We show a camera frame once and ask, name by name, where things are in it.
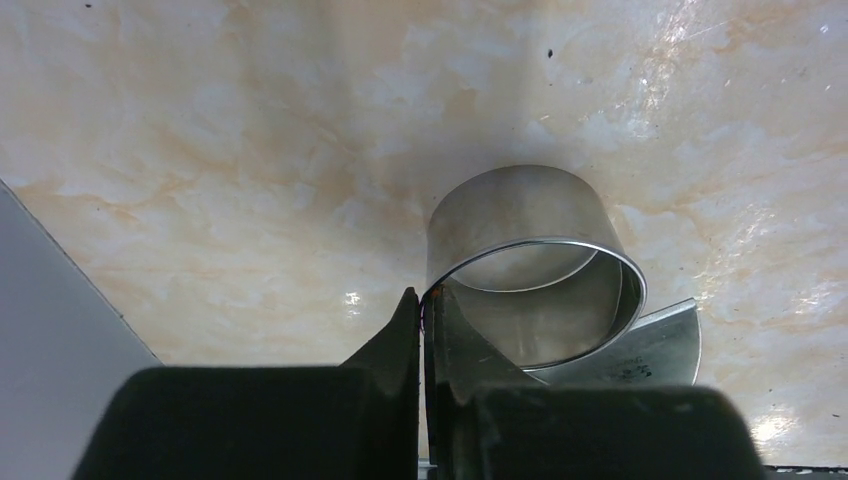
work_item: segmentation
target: marble floor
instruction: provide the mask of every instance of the marble floor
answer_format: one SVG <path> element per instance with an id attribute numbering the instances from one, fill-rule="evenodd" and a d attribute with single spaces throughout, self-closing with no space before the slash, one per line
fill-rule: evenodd
<path id="1" fill-rule="evenodd" d="M 8 0 L 0 84 L 0 178 L 166 363 L 343 360 L 447 192 L 551 165 L 765 461 L 848 465 L 848 3 Z"/>

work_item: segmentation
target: gray panel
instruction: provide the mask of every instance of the gray panel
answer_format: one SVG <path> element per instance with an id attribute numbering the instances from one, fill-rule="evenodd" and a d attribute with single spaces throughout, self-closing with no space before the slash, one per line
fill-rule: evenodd
<path id="1" fill-rule="evenodd" d="M 0 478 L 69 477 L 114 391 L 158 364 L 0 182 Z"/>

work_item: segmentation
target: scratch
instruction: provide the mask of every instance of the scratch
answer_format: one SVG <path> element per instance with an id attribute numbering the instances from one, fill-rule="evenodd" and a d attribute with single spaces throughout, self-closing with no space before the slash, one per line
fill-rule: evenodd
<path id="1" fill-rule="evenodd" d="M 707 28 L 705 28 L 705 29 L 703 29 L 703 30 L 699 30 L 699 31 L 697 31 L 697 32 L 693 33 L 692 35 L 689 35 L 689 36 L 686 36 L 686 37 L 684 37 L 684 38 L 680 39 L 680 41 L 678 41 L 678 42 L 676 42 L 676 43 L 685 42 L 686 40 L 691 40 L 691 39 L 693 39 L 693 38 L 697 37 L 698 35 L 703 35 L 703 34 L 705 34 L 705 33 L 709 32 L 710 30 L 713 30 L 713 29 L 716 29 L 716 28 L 718 28 L 718 27 L 721 27 L 722 25 L 727 25 L 727 23 L 728 23 L 728 22 L 730 22 L 730 20 L 725 20 L 725 21 L 723 21 L 723 22 L 721 22 L 721 23 L 718 23 L 718 24 L 713 25 L 712 27 L 707 27 Z"/>

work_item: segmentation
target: beige marble surface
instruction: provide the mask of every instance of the beige marble surface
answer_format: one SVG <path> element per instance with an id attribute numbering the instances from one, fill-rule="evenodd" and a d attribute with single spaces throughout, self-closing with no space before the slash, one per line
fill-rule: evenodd
<path id="1" fill-rule="evenodd" d="M 840 0 L 9 0 L 0 177 L 165 362 L 290 365 L 423 286 L 453 187 L 568 169 L 647 310 L 698 299 L 765 460 L 846 465 L 846 32 Z"/>

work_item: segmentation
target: silver metal cylinder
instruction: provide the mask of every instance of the silver metal cylinder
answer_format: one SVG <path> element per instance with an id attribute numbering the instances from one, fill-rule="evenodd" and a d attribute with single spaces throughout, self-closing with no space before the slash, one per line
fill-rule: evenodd
<path id="1" fill-rule="evenodd" d="M 603 349 L 645 302 L 600 198 L 556 168 L 463 183 L 433 213 L 427 248 L 428 293 L 448 282 L 468 322 L 525 371 Z"/>

